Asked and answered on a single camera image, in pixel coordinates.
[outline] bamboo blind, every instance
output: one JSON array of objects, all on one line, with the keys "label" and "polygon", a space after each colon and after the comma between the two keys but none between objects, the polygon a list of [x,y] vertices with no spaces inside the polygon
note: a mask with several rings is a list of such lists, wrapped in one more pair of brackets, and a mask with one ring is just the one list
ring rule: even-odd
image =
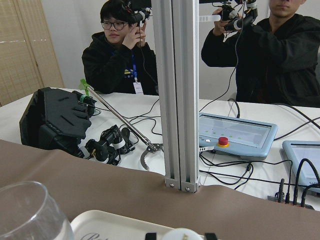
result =
[{"label": "bamboo blind", "polygon": [[0,0],[0,104],[63,81],[40,0]]}]

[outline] tablet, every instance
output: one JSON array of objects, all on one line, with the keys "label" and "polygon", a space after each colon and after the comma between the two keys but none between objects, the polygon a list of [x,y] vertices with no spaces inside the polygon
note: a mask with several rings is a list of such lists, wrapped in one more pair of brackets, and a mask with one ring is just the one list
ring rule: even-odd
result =
[{"label": "tablet", "polygon": [[[289,160],[292,160],[292,170],[297,175],[298,166],[302,159],[309,159],[320,174],[320,141],[284,141],[282,147]],[[299,185],[317,184],[318,181],[310,165],[302,165]],[[320,193],[319,188],[310,188],[311,191]]]},{"label": "tablet", "polygon": [[199,115],[199,145],[214,146],[217,154],[240,156],[244,160],[264,160],[278,127],[273,123],[252,121],[208,113]]}]

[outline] eyeglasses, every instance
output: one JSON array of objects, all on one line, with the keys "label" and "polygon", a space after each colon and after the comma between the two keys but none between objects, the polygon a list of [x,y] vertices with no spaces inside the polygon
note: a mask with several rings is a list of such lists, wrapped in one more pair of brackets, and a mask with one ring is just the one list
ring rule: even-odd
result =
[{"label": "eyeglasses", "polygon": [[124,29],[125,24],[127,24],[127,22],[124,22],[124,21],[115,21],[115,22],[101,21],[101,25],[105,30],[110,30],[112,25],[116,30],[122,30]]}]

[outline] black hair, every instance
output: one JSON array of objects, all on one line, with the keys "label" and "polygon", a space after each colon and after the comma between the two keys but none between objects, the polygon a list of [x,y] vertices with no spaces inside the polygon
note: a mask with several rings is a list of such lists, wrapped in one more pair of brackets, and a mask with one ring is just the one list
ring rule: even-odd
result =
[{"label": "black hair", "polygon": [[128,0],[109,0],[103,4],[100,11],[101,22],[111,17],[124,22],[130,22],[131,13],[128,12]]}]

